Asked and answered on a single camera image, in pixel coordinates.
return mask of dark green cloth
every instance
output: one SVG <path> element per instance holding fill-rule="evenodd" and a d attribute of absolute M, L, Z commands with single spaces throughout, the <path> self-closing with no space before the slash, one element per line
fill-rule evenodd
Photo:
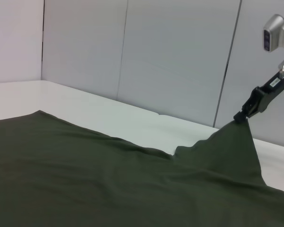
<path fill-rule="evenodd" d="M 39 111 L 0 121 L 0 227 L 284 227 L 284 192 L 248 122 L 171 156 Z"/>

